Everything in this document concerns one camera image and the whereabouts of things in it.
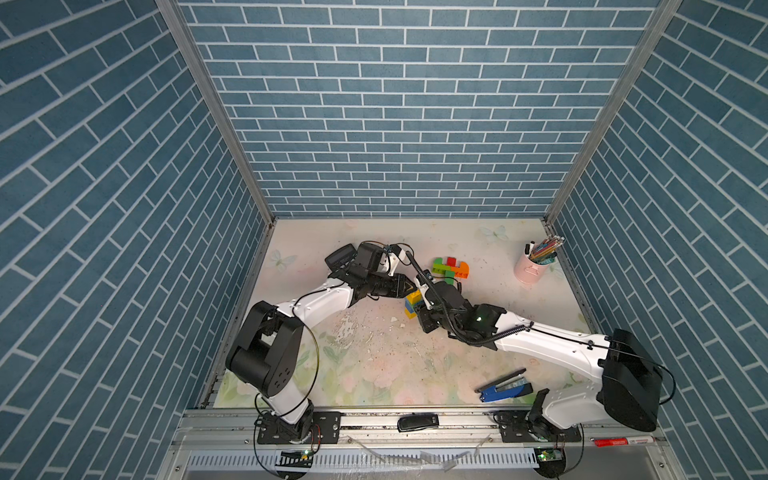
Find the lime long lego brick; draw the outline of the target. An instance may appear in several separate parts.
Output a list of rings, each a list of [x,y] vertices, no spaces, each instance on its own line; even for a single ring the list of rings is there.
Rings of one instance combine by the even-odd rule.
[[[432,272],[440,275],[454,275],[455,272],[450,266],[436,264],[432,267]]]

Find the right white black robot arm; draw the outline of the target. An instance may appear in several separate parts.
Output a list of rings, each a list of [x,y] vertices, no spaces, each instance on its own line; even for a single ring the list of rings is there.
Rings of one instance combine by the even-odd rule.
[[[581,376],[575,386],[541,389],[526,417],[541,439],[578,425],[613,420],[639,432],[657,428],[663,372],[633,334],[569,331],[490,305],[473,305],[444,281],[418,282],[422,330],[438,328],[466,345],[535,357]]]

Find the black usb dongle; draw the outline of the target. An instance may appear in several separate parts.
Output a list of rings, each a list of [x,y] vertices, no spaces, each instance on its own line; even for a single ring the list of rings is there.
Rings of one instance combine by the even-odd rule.
[[[438,428],[439,416],[434,413],[414,413],[402,416],[397,421],[399,433],[412,433],[426,429]]]

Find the red marker pen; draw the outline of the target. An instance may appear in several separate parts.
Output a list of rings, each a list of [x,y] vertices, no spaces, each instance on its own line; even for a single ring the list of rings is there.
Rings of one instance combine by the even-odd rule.
[[[595,447],[605,448],[613,446],[647,445],[654,443],[656,439],[652,435],[637,435],[612,438],[594,438],[592,440]]]

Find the coloured pencils bundle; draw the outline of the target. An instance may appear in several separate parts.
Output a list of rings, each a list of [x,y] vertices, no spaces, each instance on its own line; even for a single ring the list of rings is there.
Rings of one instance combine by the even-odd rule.
[[[536,265],[552,263],[557,256],[557,249],[565,243],[565,238],[552,235],[540,242],[529,242],[526,245],[524,256]]]

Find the pink pencil cup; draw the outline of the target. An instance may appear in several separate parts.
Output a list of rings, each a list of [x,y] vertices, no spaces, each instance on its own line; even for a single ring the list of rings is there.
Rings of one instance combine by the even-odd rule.
[[[514,276],[525,285],[535,285],[546,273],[548,266],[534,263],[528,255],[522,254],[514,266]]]

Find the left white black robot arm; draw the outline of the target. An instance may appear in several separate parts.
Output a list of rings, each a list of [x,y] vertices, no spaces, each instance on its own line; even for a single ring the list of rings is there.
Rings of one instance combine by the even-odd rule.
[[[329,276],[321,286],[278,305],[250,307],[225,367],[256,388],[270,407],[262,419],[280,440],[298,443],[317,431],[314,405],[293,381],[303,335],[316,341],[313,326],[363,299],[403,299],[416,291],[413,280],[396,271],[413,260],[413,249],[402,244],[347,244],[325,258]]]

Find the orange long lego brick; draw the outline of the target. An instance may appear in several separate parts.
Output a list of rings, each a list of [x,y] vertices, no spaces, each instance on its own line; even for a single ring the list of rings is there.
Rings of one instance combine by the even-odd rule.
[[[467,279],[469,277],[469,268],[460,269],[459,266],[455,266],[452,269],[455,272],[456,278]]]

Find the black desk calculator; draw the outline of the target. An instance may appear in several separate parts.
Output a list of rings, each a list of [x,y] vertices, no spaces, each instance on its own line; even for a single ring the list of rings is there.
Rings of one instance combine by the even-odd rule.
[[[357,255],[357,250],[353,244],[347,244],[339,247],[333,253],[325,258],[325,263],[331,272],[338,271],[352,262]]]

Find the blue black stapler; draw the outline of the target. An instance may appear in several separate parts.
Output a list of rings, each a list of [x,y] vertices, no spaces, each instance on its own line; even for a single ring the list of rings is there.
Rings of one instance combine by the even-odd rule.
[[[483,403],[527,396],[533,393],[532,384],[525,378],[526,368],[515,370],[490,383],[477,387],[475,392]]]

